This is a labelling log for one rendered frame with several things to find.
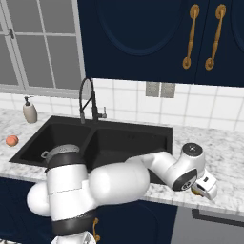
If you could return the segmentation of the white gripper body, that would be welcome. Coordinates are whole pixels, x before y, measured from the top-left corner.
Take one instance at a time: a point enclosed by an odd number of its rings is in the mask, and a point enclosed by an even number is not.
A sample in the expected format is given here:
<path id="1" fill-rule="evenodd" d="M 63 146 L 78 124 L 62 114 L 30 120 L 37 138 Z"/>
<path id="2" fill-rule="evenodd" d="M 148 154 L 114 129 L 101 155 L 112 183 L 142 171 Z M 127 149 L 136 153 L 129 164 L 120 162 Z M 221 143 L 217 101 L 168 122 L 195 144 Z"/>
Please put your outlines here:
<path id="1" fill-rule="evenodd" d="M 214 200 L 217 196 L 217 186 L 208 184 L 207 182 L 195 183 L 193 188 L 203 197 L 209 200 Z"/>

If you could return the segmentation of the black double sink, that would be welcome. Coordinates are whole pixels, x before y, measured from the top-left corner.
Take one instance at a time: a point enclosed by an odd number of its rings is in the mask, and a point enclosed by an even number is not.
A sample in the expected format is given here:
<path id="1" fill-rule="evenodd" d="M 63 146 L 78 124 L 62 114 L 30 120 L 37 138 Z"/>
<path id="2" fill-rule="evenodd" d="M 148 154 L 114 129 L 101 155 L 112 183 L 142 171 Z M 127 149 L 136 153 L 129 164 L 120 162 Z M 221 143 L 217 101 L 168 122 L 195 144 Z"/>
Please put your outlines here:
<path id="1" fill-rule="evenodd" d="M 171 153 L 173 130 L 121 122 L 93 122 L 90 119 L 82 123 L 78 118 L 53 115 L 10 161 L 45 167 L 44 156 L 53 148 L 66 144 L 80 149 L 87 170 L 92 171 L 140 154 Z"/>

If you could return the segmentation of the black spring faucet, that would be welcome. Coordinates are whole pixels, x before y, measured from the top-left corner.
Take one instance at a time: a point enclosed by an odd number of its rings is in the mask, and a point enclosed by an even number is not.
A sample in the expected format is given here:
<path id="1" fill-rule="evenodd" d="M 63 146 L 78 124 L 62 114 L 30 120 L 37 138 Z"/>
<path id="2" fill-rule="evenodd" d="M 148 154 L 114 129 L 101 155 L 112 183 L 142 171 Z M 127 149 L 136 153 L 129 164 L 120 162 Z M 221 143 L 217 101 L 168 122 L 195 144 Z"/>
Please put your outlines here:
<path id="1" fill-rule="evenodd" d="M 85 105 L 82 105 L 82 92 L 83 92 L 83 87 L 84 87 L 84 84 L 86 81 L 89 81 L 90 85 L 91 85 L 91 97 L 88 99 L 88 101 L 86 102 Z M 80 85 L 80 89 L 79 89 L 79 112 L 80 112 L 80 122 L 82 124 L 86 123 L 84 110 L 88 106 L 89 103 L 91 103 L 91 113 L 92 113 L 92 121 L 93 122 L 97 122 L 99 118 L 104 118 L 104 119 L 107 118 L 107 112 L 106 111 L 103 111 L 102 113 L 98 112 L 98 108 L 96 105 L 96 94 L 95 94 L 92 79 L 85 77 L 82 80 L 81 85 Z"/>

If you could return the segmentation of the grey metal colander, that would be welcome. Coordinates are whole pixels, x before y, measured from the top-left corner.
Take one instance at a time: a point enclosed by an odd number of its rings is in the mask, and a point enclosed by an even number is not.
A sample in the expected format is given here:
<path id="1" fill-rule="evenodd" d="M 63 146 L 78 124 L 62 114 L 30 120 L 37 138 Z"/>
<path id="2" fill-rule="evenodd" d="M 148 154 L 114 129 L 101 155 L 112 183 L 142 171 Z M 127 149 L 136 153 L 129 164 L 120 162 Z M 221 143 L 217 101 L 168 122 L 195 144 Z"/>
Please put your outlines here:
<path id="1" fill-rule="evenodd" d="M 60 153 L 78 153 L 79 152 L 79 147 L 72 145 L 72 144 L 66 144 L 66 145 L 61 145 L 53 148 L 51 151 L 43 151 L 41 153 L 41 157 L 44 159 L 50 159 L 56 154 Z"/>

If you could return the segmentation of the orange peach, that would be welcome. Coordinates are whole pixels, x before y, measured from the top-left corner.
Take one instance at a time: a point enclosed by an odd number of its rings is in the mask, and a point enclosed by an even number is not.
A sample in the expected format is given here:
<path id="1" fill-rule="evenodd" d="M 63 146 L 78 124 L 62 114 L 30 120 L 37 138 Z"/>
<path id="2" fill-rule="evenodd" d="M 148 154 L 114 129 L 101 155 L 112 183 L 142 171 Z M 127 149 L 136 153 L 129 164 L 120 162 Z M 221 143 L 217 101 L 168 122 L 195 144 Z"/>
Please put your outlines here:
<path id="1" fill-rule="evenodd" d="M 10 147 L 16 146 L 18 144 L 18 137 L 16 135 L 9 135 L 6 138 L 6 144 Z"/>

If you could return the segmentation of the grey dishwasher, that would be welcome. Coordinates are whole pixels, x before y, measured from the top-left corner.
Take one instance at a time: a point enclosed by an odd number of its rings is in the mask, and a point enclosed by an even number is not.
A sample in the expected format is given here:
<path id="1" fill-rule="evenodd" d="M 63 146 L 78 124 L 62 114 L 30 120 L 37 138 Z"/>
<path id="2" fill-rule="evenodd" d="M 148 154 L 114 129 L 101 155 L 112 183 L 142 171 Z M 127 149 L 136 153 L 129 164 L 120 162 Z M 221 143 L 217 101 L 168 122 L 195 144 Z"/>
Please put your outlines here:
<path id="1" fill-rule="evenodd" d="M 244 222 L 244 216 L 199 211 L 205 215 Z M 194 219 L 192 209 L 179 207 L 171 244 L 244 244 L 244 228 Z"/>

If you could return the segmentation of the navy base cupboard door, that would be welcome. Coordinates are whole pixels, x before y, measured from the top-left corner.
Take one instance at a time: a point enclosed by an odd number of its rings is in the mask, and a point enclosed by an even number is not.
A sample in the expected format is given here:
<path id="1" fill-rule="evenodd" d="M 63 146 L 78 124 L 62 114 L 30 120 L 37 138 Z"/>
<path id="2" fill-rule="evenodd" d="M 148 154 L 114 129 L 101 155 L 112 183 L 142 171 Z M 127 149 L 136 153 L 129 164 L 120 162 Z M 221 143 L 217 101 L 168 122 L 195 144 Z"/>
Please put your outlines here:
<path id="1" fill-rule="evenodd" d="M 21 244 L 51 244 L 51 219 L 30 211 L 33 182 L 0 177 L 0 238 Z"/>
<path id="2" fill-rule="evenodd" d="M 138 200 L 96 211 L 98 244 L 171 244 L 177 208 Z"/>

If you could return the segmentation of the beige soap dispenser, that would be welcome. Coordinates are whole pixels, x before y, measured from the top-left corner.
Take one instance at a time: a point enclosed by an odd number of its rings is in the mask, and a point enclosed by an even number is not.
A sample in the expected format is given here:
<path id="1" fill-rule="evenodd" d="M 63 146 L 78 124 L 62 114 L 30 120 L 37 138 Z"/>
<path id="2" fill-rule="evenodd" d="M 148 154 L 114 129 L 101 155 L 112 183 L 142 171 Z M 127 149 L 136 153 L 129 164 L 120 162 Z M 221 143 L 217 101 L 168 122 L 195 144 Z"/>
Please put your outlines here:
<path id="1" fill-rule="evenodd" d="M 37 110 L 35 106 L 29 101 L 29 96 L 25 96 L 24 99 L 25 104 L 23 105 L 23 114 L 28 123 L 35 123 L 37 121 Z"/>

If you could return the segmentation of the white framed window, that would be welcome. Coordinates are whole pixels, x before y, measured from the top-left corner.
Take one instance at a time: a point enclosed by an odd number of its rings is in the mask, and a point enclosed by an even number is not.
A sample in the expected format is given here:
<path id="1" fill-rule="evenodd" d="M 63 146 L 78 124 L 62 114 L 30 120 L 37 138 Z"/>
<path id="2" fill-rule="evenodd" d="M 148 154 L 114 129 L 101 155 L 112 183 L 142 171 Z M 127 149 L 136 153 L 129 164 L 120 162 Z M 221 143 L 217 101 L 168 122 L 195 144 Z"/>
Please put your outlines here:
<path id="1" fill-rule="evenodd" d="M 76 98 L 84 77 L 77 0 L 0 0 L 0 92 Z"/>

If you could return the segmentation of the grey wall outlet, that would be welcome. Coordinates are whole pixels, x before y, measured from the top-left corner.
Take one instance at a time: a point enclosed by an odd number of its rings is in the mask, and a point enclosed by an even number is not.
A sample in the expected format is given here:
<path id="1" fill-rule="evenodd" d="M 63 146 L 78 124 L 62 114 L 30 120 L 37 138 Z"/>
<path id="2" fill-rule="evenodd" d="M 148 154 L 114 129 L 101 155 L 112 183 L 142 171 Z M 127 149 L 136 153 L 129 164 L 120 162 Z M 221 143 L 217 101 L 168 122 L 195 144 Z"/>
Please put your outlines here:
<path id="1" fill-rule="evenodd" d="M 174 83 L 163 83 L 161 85 L 161 94 L 163 98 L 174 98 L 175 84 Z"/>
<path id="2" fill-rule="evenodd" d="M 149 97 L 159 96 L 160 84 L 158 82 L 147 82 L 146 83 L 146 95 Z"/>

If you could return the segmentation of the navy wall cupboard door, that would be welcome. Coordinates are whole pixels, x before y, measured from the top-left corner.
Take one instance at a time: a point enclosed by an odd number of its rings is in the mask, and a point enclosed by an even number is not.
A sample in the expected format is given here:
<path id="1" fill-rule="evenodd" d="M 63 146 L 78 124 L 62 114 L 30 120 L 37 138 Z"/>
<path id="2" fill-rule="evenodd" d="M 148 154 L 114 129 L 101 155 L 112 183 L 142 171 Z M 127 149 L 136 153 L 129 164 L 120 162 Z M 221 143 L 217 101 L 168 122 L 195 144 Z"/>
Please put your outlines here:
<path id="1" fill-rule="evenodd" d="M 185 70 L 193 4 L 200 12 Z M 208 6 L 209 0 L 78 0 L 86 75 L 192 84 Z"/>
<path id="2" fill-rule="evenodd" d="M 212 70 L 205 69 L 207 49 L 212 46 L 207 18 L 219 4 L 226 6 L 218 50 Z M 244 0 L 210 0 L 194 83 L 244 88 Z"/>

